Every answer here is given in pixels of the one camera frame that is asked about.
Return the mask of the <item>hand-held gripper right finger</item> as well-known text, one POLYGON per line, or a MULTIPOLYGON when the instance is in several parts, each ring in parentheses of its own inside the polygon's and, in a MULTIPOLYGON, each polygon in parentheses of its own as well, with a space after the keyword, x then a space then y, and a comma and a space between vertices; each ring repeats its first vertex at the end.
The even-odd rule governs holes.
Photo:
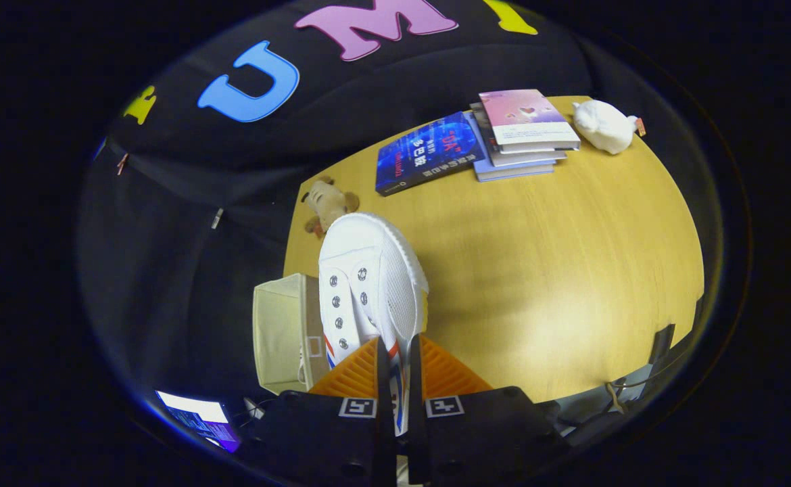
POLYGON ((571 453, 521 388, 493 388, 425 335, 412 340, 409 372, 409 483, 516 486, 571 453))

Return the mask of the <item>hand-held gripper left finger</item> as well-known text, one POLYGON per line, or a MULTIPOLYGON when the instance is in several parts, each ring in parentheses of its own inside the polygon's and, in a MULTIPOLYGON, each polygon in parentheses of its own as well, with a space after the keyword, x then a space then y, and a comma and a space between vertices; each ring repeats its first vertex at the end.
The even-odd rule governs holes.
POLYGON ((389 355, 374 338, 308 392, 281 392, 250 432, 254 468, 281 485, 393 486, 389 355))

